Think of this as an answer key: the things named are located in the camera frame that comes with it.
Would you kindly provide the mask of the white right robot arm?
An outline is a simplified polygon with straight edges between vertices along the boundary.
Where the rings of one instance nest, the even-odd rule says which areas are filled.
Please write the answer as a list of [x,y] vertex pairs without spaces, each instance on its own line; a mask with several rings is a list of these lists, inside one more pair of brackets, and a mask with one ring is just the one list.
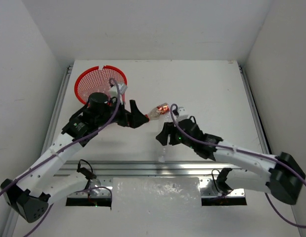
[[162,146],[183,144],[203,159],[235,165],[236,169],[228,167],[219,172],[213,184],[216,193],[248,189],[295,205],[306,178],[290,154],[265,155],[238,148],[221,137],[203,133],[193,117],[177,124],[164,123],[156,140]]

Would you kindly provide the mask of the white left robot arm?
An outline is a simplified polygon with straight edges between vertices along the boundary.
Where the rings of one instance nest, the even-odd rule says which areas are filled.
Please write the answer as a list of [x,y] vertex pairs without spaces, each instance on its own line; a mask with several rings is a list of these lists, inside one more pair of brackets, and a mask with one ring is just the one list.
[[28,223],[39,220],[48,208],[71,193],[87,189],[96,175],[78,165],[77,170],[57,183],[50,183],[54,174],[106,126],[138,128],[149,121],[130,100],[127,111],[119,95],[108,97],[92,93],[87,103],[69,119],[52,145],[35,163],[14,180],[5,179],[0,195]]

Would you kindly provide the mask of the clear bottle sideways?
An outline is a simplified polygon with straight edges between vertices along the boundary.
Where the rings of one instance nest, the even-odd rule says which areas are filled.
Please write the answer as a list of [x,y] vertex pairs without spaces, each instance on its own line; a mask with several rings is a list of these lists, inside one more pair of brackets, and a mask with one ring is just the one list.
[[156,136],[158,162],[165,162],[170,155],[170,139],[174,128],[174,123],[169,113],[159,117],[158,134]]

